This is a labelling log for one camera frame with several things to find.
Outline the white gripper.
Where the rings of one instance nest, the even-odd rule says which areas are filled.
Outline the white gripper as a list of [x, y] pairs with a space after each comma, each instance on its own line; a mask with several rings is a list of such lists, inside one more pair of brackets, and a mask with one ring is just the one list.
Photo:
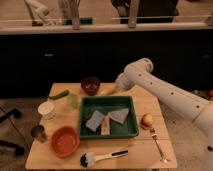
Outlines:
[[120, 91], [127, 91], [131, 88], [131, 81], [124, 73], [118, 75], [117, 79], [115, 80], [115, 84]]

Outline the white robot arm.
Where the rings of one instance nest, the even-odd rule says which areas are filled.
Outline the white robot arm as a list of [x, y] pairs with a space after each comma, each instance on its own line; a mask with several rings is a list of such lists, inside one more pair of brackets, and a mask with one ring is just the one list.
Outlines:
[[207, 136], [202, 171], [213, 171], [213, 101], [153, 76], [151, 74], [153, 69], [153, 63], [148, 58], [129, 63], [115, 80], [116, 88], [120, 91], [127, 91], [134, 85], [138, 85], [192, 122]]

